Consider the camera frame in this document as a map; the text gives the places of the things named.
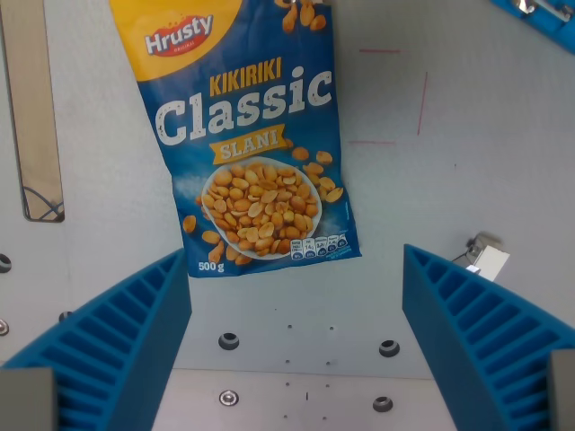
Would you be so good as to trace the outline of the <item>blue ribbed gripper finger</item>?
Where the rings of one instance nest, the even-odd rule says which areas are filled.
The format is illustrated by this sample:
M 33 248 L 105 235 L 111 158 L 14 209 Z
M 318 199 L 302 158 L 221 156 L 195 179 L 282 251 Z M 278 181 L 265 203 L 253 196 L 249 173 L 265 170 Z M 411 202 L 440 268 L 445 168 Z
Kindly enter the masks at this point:
M 410 244 L 402 309 L 457 429 L 550 429 L 548 364 L 574 346 L 572 327 Z
M 177 250 L 71 312 L 4 366 L 52 370 L 59 430 L 150 430 L 190 317 L 185 252 Z

